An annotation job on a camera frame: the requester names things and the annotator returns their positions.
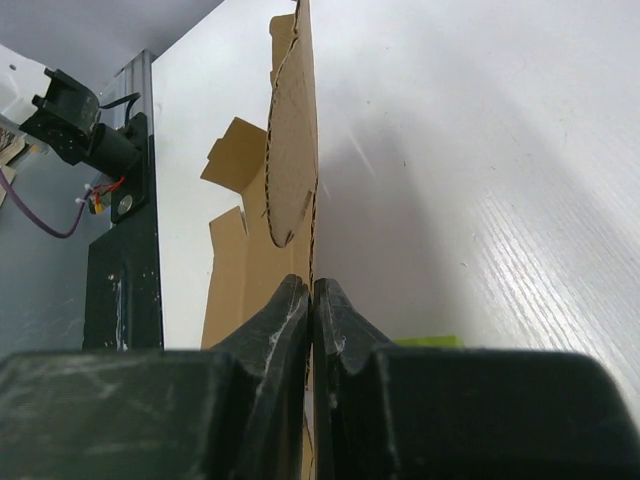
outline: white tabletop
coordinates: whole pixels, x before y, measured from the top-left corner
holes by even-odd
[[[235,115],[266,124],[268,22],[226,0],[154,64],[167,348],[197,348],[199,179]],[[577,350],[640,398],[640,16],[617,0],[312,3],[317,276],[391,338]],[[636,418],[640,403],[633,403]]]

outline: screw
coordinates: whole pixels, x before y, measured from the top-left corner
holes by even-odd
[[[124,215],[133,205],[133,197],[131,195],[125,195],[118,204],[118,215]]]

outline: open cardboard box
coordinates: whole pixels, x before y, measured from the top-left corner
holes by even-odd
[[[210,348],[269,301],[284,277],[312,288],[318,139],[309,1],[274,17],[267,131],[235,118],[209,154],[202,178],[242,195],[210,224],[214,265],[202,348]],[[302,477],[312,446],[303,435]]]

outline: green object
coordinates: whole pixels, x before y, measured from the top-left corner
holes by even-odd
[[[442,337],[403,338],[395,341],[403,347],[463,347],[462,340],[455,335]]]

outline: gray wall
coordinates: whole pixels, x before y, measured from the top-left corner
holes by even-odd
[[[161,54],[220,0],[0,0],[0,43],[59,68],[96,93],[140,51]],[[74,199],[96,171],[53,153],[18,165],[14,188],[38,215],[69,228]],[[82,344],[87,252],[109,228],[85,214],[58,240],[33,226],[7,199],[0,207],[0,358],[16,351],[78,349]]]
[[[142,50],[160,55],[221,0],[0,0],[0,43],[99,91]]]

